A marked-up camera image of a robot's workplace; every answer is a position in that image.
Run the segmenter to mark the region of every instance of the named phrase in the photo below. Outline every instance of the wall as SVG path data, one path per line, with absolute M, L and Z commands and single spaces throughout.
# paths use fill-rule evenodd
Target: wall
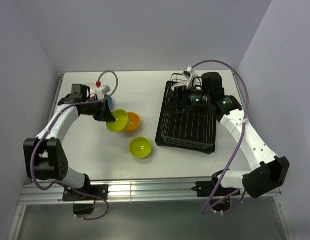
M 310 239 L 310 0 L 273 0 L 239 71 L 250 120 L 290 161 L 281 189 L 293 230 Z
M 22 183 L 22 143 L 47 122 L 57 75 L 13 0 L 0 0 L 0 240 L 6 239 Z
M 271 0 L 16 0 L 59 72 L 239 63 Z M 222 69 L 213 64 L 207 69 Z

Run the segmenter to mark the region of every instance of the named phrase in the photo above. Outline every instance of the purple cable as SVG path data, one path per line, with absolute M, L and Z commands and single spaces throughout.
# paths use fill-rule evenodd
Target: purple cable
M 249 97 L 248 97 L 247 87 L 246 87 L 246 84 L 245 84 L 244 80 L 243 80 L 242 77 L 240 76 L 240 74 L 239 74 L 232 66 L 228 65 L 227 63 L 225 63 L 225 62 L 223 62 L 223 61 L 214 60 L 214 59 L 209 59 L 209 60 L 200 61 L 200 62 L 194 64 L 191 68 L 193 69 L 193 68 L 195 68 L 196 66 L 198 66 L 198 65 L 200 65 L 200 64 L 209 63 L 209 62 L 220 63 L 220 64 L 225 65 L 225 66 L 228 67 L 230 70 L 232 70 L 232 71 L 235 73 L 235 75 L 239 78 L 239 80 L 240 80 L 240 82 L 241 82 L 241 84 L 242 84 L 242 86 L 243 86 L 243 88 L 244 88 L 245 96 L 246 96 L 246 108 L 245 108 L 245 110 L 244 110 L 244 117 L 243 117 L 243 118 L 244 118 L 244 119 L 247 118 L 248 105 L 249 105 Z M 218 187 L 219 187 L 219 185 L 220 185 L 220 183 L 221 183 L 221 180 L 222 180 L 223 177 L 225 176 L 226 171 L 228 170 L 228 168 L 229 168 L 231 162 L 234 160 L 234 158 L 235 158 L 235 156 L 236 156 L 236 154 L 237 154 L 237 152 L 238 152 L 238 150 L 239 150 L 239 148 L 240 148 L 240 145 L 241 145 L 241 143 L 242 143 L 242 141 L 243 141 L 243 138 L 244 138 L 244 134 L 245 134 L 245 123 L 243 122 L 242 127 L 241 127 L 240 138 L 239 138 L 239 141 L 238 141 L 238 143 L 237 143 L 237 145 L 236 145 L 236 148 L 235 148 L 233 154 L 231 155 L 230 159 L 228 160 L 228 162 L 227 162 L 227 164 L 226 164 L 226 166 L 225 166 L 223 172 L 220 174 L 220 177 L 219 177 L 219 179 L 218 179 L 218 181 L 217 181 L 217 183 L 216 183 L 216 185 L 215 185 L 213 191 L 212 191 L 211 194 L 209 195 L 208 200 L 207 200 L 206 203 L 204 204 L 204 206 L 203 206 L 203 208 L 202 208 L 202 210 L 201 210 L 201 214 L 205 214 L 207 211 L 209 211 L 209 210 L 212 208 L 212 206 L 215 206 L 216 204 L 220 203 L 221 201 L 223 201 L 224 199 L 227 198 L 227 197 L 223 197 L 223 198 L 221 198 L 220 200 L 216 201 L 214 204 L 210 205 L 210 201 L 211 201 L 212 198 L 214 197 L 214 195 L 215 195 L 215 193 L 216 193 L 216 191 L 217 191 L 217 189 L 218 189 Z M 240 201 L 243 199 L 244 195 L 245 195 L 245 191 L 244 191 L 242 197 L 240 198 Z M 236 204 L 233 208 L 229 209 L 229 210 L 226 211 L 226 212 L 230 212 L 230 211 L 234 210 L 238 205 L 239 205 L 239 204 Z
M 102 200 L 106 203 L 107 205 L 107 209 L 105 210 L 105 212 L 100 215 L 100 216 L 97 216 L 97 217 L 92 217 L 92 218 L 89 218 L 89 217 L 81 217 L 81 216 L 77 216 L 78 218 L 80 219 L 83 219 L 83 220 L 96 220 L 96 219 L 99 219 L 99 218 L 102 218 L 104 215 L 106 215 L 106 213 L 108 212 L 109 210 L 109 204 L 108 202 L 103 199 L 102 197 L 98 197 L 98 196 L 93 196 L 93 195 L 90 195 L 90 194 L 87 194 L 87 193 L 84 193 L 84 192 L 80 192 L 66 184 L 63 184 L 63 183 L 60 183 L 60 182 L 57 182 L 57 181 L 53 181 L 52 183 L 50 183 L 48 186 L 41 186 L 39 184 L 39 182 L 37 181 L 36 179 L 36 176 L 35 176 L 35 170 L 34 170 L 34 163 L 35 163 L 35 157 L 36 157 L 36 152 L 38 151 L 38 148 L 40 146 L 40 144 L 43 142 L 44 139 L 46 139 L 48 133 L 50 132 L 50 130 L 53 128 L 53 126 L 56 124 L 57 120 L 59 119 L 59 117 L 62 115 L 62 113 L 64 111 L 66 111 L 67 109 L 69 108 L 72 108 L 72 107 L 75 107 L 75 106 L 79 106 L 79 105 L 87 105 L 87 104 L 95 104 L 95 103 L 101 103 L 103 100 L 109 98 L 112 94 L 115 93 L 115 91 L 117 90 L 117 87 L 118 87 L 118 77 L 117 75 L 115 74 L 115 72 L 113 71 L 110 71 L 110 70 L 107 70 L 107 71 L 104 71 L 103 73 L 100 74 L 99 78 L 98 78 L 98 82 L 100 82 L 100 79 L 101 77 L 105 74 L 105 73 L 112 73 L 114 76 L 115 76 L 115 79 L 116 79 L 116 85 L 115 85 L 115 88 L 114 90 L 109 94 L 107 95 L 105 98 L 103 99 L 100 99 L 100 100 L 96 100 L 96 101 L 86 101 L 86 102 L 77 102 L 77 103 L 74 103 L 74 104 L 70 104 L 66 107 L 64 107 L 56 116 L 55 118 L 52 120 L 51 124 L 48 126 L 48 129 L 46 129 L 46 132 L 44 133 L 44 135 L 42 136 L 42 138 L 38 141 L 38 143 L 36 144 L 32 154 L 31 154 L 31 158 L 30 158 L 30 173 L 31 173 L 31 178 L 32 180 L 34 181 L 35 185 L 41 189 L 41 190 L 48 190 L 53 184 L 57 183 L 61 186 L 63 186 L 64 188 L 71 188 L 71 190 L 73 190 L 74 192 L 78 193 L 78 194 L 81 194 L 81 195 L 84 195 L 84 196 L 87 196 L 87 197 L 91 197 L 91 198 L 95 198 L 95 199 L 99 199 L 99 200 Z

